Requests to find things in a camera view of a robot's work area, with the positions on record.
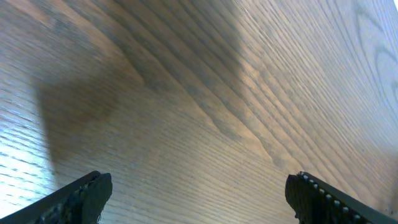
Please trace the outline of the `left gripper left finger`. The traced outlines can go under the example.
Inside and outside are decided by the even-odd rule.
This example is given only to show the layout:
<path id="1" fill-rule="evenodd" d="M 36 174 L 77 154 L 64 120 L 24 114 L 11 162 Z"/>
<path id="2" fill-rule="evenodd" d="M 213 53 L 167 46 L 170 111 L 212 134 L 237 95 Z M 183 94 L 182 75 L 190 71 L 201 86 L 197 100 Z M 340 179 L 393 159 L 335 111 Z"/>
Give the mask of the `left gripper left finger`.
<path id="1" fill-rule="evenodd" d="M 111 174 L 90 172 L 1 219 L 1 224 L 98 224 L 113 191 Z"/>

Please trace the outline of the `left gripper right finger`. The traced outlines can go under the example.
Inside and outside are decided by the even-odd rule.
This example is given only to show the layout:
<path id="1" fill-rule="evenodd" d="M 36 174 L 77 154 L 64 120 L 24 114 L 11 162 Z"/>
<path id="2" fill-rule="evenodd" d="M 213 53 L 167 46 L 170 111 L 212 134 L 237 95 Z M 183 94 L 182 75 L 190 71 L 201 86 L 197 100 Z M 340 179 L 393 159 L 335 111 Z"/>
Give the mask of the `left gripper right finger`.
<path id="1" fill-rule="evenodd" d="M 397 224 L 308 172 L 288 175 L 285 198 L 304 224 Z"/>

